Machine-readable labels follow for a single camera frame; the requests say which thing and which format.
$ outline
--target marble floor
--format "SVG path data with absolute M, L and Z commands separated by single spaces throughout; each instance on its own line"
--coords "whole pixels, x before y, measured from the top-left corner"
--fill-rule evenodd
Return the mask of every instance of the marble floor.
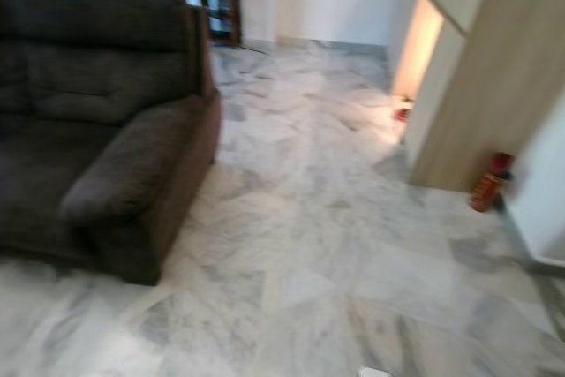
M 218 49 L 217 164 L 159 286 L 0 264 L 2 377 L 565 376 L 495 215 L 409 187 L 384 57 Z

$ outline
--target dark gray sofa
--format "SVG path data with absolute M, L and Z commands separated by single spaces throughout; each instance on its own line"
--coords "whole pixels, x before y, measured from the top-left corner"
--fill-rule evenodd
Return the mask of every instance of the dark gray sofa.
M 185 0 L 0 0 L 0 255 L 155 284 L 214 159 Z

